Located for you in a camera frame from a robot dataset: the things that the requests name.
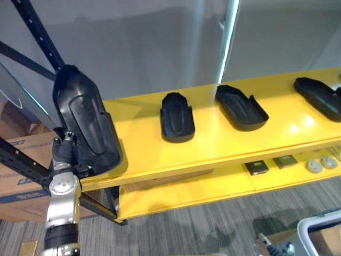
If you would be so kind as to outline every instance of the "metal bracket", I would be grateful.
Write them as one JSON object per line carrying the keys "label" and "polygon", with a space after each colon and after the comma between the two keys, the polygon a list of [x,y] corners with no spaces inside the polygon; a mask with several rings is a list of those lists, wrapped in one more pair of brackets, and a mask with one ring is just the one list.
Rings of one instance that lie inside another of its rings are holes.
{"label": "metal bracket", "polygon": [[31,31],[34,39],[44,52],[48,61],[58,71],[65,63],[60,57],[56,47],[48,36],[42,22],[40,21],[36,11],[29,0],[11,0],[15,8],[19,12],[28,29]]}
{"label": "metal bracket", "polygon": [[34,72],[50,79],[52,81],[55,80],[55,74],[51,71],[47,70],[43,66],[39,65],[35,61],[6,45],[5,43],[0,41],[0,53],[5,55],[6,57],[24,65],[25,67],[33,70]]}
{"label": "metal bracket", "polygon": [[[32,158],[25,155],[16,147],[9,144],[7,141],[0,137],[0,162],[11,168],[13,171],[20,175],[29,178],[30,180],[40,184],[46,191],[49,192],[48,186],[52,180],[48,169],[34,161]],[[97,213],[98,215],[105,217],[119,225],[124,225],[126,222],[117,222],[117,214],[111,211],[101,203],[92,199],[91,197],[81,193],[80,205]]]}

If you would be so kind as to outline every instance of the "yellow metal shelf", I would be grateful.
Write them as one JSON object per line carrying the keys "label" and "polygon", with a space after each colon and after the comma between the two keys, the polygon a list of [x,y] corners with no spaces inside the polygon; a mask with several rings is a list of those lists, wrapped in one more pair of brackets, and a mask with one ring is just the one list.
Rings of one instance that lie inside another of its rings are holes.
{"label": "yellow metal shelf", "polygon": [[159,109],[168,92],[107,100],[124,148],[117,168],[82,180],[83,191],[225,167],[329,147],[340,142],[340,123],[330,121],[296,93],[295,78],[307,76],[335,86],[340,68],[258,77],[227,84],[253,94],[270,119],[260,129],[234,129],[215,102],[216,85],[176,90],[193,109],[196,132],[188,142],[161,137]]}
{"label": "yellow metal shelf", "polygon": [[[339,164],[338,168],[323,169],[317,174],[305,168],[307,161],[320,161],[322,156],[334,158]],[[269,171],[255,176],[250,175],[244,165],[238,164],[149,189],[128,193],[121,189],[118,220],[301,185],[341,174],[340,161],[327,149],[295,154],[294,157],[298,163],[284,169],[279,169],[272,159],[267,159],[265,162]]]}

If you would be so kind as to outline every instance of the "cardboard box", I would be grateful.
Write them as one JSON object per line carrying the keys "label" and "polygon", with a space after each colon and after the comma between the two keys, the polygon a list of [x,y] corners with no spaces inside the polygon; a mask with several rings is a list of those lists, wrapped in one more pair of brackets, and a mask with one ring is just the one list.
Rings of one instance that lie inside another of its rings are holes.
{"label": "cardboard box", "polygon": [[213,171],[213,169],[203,170],[203,171],[198,171],[198,172],[179,174],[179,175],[160,178],[160,179],[153,179],[153,180],[146,180],[146,181],[140,181],[140,182],[135,182],[135,183],[129,183],[129,184],[122,185],[122,188],[126,192],[130,192],[130,191],[135,191],[135,190],[139,190],[139,189],[150,188],[150,187],[157,186],[157,185],[163,185],[163,184],[174,182],[174,181],[179,181],[179,180],[197,177],[200,175],[211,173],[212,171]]}
{"label": "cardboard box", "polygon": [[[54,132],[7,140],[44,167],[52,159]],[[45,222],[50,197],[42,187],[24,176],[0,165],[0,219]],[[95,215],[81,207],[80,216]]]}
{"label": "cardboard box", "polygon": [[12,139],[27,135],[30,121],[9,101],[0,105],[0,137]]}
{"label": "cardboard box", "polygon": [[50,130],[42,122],[31,123],[31,126],[33,126],[33,128],[31,128],[28,135],[36,135],[44,132],[50,132]]}
{"label": "cardboard box", "polygon": [[[285,241],[296,233],[296,229],[267,236],[272,244],[276,245],[280,241]],[[341,256],[341,225],[321,229],[309,233],[309,237],[314,244],[319,255]],[[257,239],[257,244],[263,256],[270,256],[266,246]]]}

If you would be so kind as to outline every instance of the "cardboard box label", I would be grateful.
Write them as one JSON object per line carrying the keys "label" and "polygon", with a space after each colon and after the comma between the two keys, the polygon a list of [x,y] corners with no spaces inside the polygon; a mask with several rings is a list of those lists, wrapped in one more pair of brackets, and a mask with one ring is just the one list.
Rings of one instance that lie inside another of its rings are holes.
{"label": "cardboard box label", "polygon": [[2,196],[0,197],[0,203],[2,204],[8,204],[13,203],[17,201],[24,201],[32,198],[39,198],[43,196],[47,196],[48,193],[44,189],[25,192],[25,193],[19,193],[15,195],[9,195],[9,196]]}
{"label": "cardboard box label", "polygon": [[30,180],[29,178],[24,178],[24,179],[18,180],[18,184],[17,185],[23,185],[23,184],[32,183],[32,182],[33,181]]}
{"label": "cardboard box label", "polygon": [[10,142],[10,144],[11,144],[12,146],[21,145],[21,144],[24,144],[24,143],[25,143],[25,140],[18,140],[18,141]]}

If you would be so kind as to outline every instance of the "white wall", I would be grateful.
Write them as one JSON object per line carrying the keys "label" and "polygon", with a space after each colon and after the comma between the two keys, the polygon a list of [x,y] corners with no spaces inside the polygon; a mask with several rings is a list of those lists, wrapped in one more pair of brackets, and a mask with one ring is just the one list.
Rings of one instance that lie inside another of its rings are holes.
{"label": "white wall", "polygon": [[[104,99],[212,83],[224,0],[32,0],[66,63]],[[340,0],[242,0],[226,81],[340,66]],[[10,1],[0,0],[0,40],[46,68]],[[0,61],[52,115],[52,82]]]}

